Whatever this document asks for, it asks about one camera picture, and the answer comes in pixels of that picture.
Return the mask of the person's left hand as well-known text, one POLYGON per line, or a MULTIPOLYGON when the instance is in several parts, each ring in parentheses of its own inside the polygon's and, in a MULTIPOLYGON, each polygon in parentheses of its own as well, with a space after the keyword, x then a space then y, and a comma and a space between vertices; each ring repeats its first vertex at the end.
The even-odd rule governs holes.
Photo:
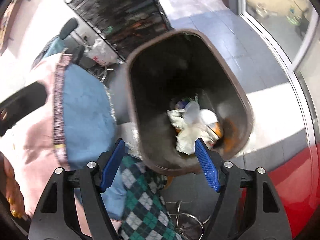
POLYGON ((1 181, 5 182, 5 189, 2 190, 2 193, 5 195, 7 202, 10 205, 10 213, 13 217, 27 221, 28 216, 25 213, 23 194, 15 179, 14 169, 3 153, 1 153, 1 164, 3 165, 1 171, 4 172, 1 181))

